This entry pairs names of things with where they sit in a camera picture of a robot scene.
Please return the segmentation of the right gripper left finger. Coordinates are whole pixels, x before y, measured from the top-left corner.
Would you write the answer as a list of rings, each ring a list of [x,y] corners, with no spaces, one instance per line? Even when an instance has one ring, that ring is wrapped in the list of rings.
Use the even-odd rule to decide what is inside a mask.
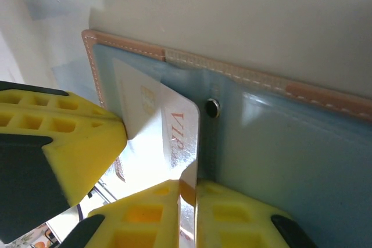
[[[92,210],[60,248],[179,248],[179,181],[168,180]]]

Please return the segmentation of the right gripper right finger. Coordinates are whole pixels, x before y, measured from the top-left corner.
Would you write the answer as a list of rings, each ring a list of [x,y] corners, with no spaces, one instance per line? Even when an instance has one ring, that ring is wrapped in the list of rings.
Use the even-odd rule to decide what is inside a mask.
[[[317,248],[286,212],[212,181],[196,186],[196,248]]]

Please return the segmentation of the pink leather card holder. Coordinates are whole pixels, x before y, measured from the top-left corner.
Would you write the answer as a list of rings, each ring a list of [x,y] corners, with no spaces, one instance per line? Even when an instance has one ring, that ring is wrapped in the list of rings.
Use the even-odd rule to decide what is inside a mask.
[[[118,99],[113,63],[194,101],[201,165],[232,188],[372,193],[372,100],[97,30],[82,32],[99,100]]]

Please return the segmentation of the white VIP card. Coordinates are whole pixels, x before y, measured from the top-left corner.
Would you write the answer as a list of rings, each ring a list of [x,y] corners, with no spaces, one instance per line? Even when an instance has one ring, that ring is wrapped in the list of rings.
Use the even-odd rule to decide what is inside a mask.
[[[120,155],[123,176],[137,190],[178,180],[180,248],[196,248],[199,109],[159,77],[119,59],[113,69],[128,138]]]

